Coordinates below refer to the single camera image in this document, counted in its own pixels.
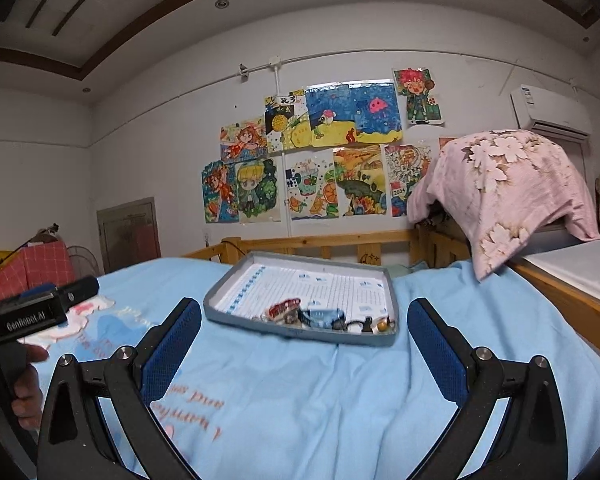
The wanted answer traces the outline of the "person's left hand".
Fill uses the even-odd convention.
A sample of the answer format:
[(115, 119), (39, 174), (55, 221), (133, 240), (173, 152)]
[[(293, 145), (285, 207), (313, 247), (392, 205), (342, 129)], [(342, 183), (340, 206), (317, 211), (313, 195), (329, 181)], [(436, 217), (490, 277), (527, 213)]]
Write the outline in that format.
[(34, 364), (47, 361), (50, 355), (46, 349), (35, 344), (26, 344), (24, 348), (27, 350), (27, 366), (14, 382), (12, 411), (24, 430), (38, 431), (43, 414), (43, 393)]

